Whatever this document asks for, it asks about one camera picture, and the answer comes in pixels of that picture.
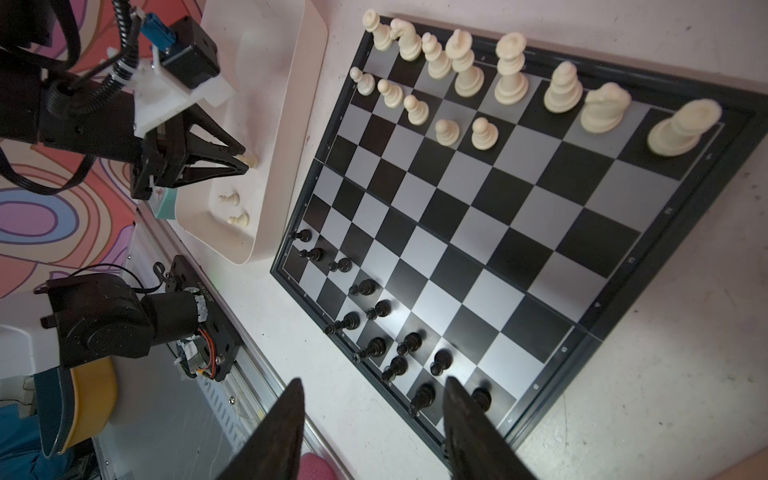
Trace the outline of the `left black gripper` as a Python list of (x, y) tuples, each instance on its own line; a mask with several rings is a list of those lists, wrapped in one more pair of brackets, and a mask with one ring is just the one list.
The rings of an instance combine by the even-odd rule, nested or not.
[[(106, 107), (83, 117), (62, 119), (45, 103), (55, 88), (41, 69), (18, 59), (1, 61), (1, 137), (81, 154), (83, 159), (61, 186), (46, 186), (16, 172), (1, 156), (1, 176), (40, 195), (56, 195), (81, 184), (99, 158), (130, 166), (134, 199), (147, 200), (155, 187), (178, 188), (216, 178), (244, 175), (237, 158), (246, 148), (200, 105), (194, 104), (142, 138), (134, 135), (134, 100), (121, 92)], [(186, 153), (180, 160), (180, 127)]]

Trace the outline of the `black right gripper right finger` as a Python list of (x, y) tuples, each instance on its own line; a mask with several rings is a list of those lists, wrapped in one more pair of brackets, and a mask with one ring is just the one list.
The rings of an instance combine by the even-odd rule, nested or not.
[(446, 451), (453, 479), (535, 479), (486, 417), (490, 392), (471, 393), (448, 377), (443, 394)]

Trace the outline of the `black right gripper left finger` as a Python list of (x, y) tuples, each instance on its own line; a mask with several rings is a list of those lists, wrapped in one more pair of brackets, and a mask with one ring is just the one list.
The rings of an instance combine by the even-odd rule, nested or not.
[(294, 378), (218, 479), (296, 479), (304, 424), (304, 389)]

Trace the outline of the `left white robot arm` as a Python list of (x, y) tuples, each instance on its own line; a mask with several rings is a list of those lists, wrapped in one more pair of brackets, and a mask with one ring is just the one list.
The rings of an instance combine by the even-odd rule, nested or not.
[[(97, 113), (63, 120), (46, 98), (69, 81), (43, 77), (39, 67), (1, 58), (1, 133), (80, 153), (82, 163), (61, 188), (23, 180), (1, 193), (1, 239), (19, 246), (66, 240), (80, 226), (66, 199), (100, 157), (130, 168), (130, 191), (147, 199), (156, 186), (178, 188), (244, 174), (244, 147), (201, 107), (191, 106), (143, 138), (133, 133), (133, 99), (121, 93)], [(104, 357), (141, 358), (157, 345), (200, 338), (214, 380), (229, 372), (242, 339), (233, 318), (183, 256), (158, 266), (159, 283), (145, 288), (96, 267), (49, 279), (1, 302), (1, 363), (5, 377), (74, 368)]]

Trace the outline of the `black white chess board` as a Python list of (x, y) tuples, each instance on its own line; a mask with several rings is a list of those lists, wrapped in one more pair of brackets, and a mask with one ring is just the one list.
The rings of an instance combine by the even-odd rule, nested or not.
[[(413, 61), (378, 48), (371, 15), (354, 68), (424, 102), (421, 125), (347, 80), (272, 275), (439, 457), (448, 377), (490, 392), (508, 442), (606, 338), (767, 134), (764, 94), (529, 47), (528, 90), (499, 103), (498, 62), (473, 40), (482, 86), (432, 78), (451, 32)], [(544, 95), (564, 61), (583, 95), (555, 114)], [(587, 94), (615, 82), (632, 101), (612, 130), (581, 125)], [(693, 100), (722, 115), (689, 152), (663, 157), (651, 129)]]

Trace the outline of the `white chess knight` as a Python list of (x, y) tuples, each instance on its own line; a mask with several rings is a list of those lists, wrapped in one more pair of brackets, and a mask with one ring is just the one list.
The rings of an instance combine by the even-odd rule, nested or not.
[(580, 122), (589, 133), (601, 134), (615, 128), (632, 101), (630, 93), (615, 82), (590, 91), (581, 112)]

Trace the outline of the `white chess rook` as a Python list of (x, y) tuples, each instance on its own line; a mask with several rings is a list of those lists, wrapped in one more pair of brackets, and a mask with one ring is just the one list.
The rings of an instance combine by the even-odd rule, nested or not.
[(715, 125), (722, 115), (719, 103), (711, 99), (693, 100), (672, 117), (656, 124), (648, 134), (650, 150), (663, 157), (675, 157), (692, 150), (702, 135)]

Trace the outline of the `white chess bishop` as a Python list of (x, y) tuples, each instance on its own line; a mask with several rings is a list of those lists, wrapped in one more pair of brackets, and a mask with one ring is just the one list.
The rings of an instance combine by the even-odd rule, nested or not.
[(577, 67), (570, 61), (560, 63), (552, 73), (544, 95), (545, 108), (555, 114), (573, 109), (583, 95)]

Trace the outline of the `black pink round speaker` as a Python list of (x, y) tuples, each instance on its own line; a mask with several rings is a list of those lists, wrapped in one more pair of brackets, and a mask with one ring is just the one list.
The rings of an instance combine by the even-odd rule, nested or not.
[(301, 456), (297, 480), (336, 479), (336, 473), (324, 458), (314, 453), (306, 453)]

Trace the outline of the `teal alarm clock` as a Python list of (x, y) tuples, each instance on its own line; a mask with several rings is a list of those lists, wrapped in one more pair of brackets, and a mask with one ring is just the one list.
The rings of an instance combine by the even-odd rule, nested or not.
[(175, 220), (176, 199), (176, 189), (156, 186), (147, 203), (157, 219)]

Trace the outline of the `white pawn in tray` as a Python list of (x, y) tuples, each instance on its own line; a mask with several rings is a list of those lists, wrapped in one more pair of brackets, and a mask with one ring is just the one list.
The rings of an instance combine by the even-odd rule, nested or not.
[(220, 203), (236, 207), (240, 204), (240, 196), (237, 192), (229, 195), (219, 195), (218, 201)]
[(249, 168), (256, 168), (258, 165), (258, 157), (251, 154), (240, 154), (236, 156), (236, 159), (246, 164)]
[(250, 223), (250, 216), (247, 213), (242, 213), (238, 216), (229, 216), (227, 222), (229, 225), (246, 228)]

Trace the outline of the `white plastic tray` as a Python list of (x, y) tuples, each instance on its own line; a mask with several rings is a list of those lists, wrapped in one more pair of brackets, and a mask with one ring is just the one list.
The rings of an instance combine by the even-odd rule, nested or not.
[[(258, 157), (256, 168), (179, 189), (176, 221), (235, 265), (275, 255), (287, 222), (328, 28), (311, 1), (209, 1), (203, 29), (235, 93), (209, 115)], [(219, 195), (237, 192), (236, 207)], [(246, 228), (229, 216), (247, 213)]]

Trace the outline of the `yellow teal chair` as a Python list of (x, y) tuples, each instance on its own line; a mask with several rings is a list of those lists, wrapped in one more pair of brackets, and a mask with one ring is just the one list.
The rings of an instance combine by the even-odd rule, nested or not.
[(52, 368), (33, 379), (47, 459), (99, 434), (117, 402), (117, 377), (110, 358), (71, 369)]

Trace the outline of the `pink plastic tray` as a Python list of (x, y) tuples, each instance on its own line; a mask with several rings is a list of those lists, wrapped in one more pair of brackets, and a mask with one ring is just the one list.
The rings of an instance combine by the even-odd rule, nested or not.
[(768, 480), (768, 448), (728, 467), (712, 480)]

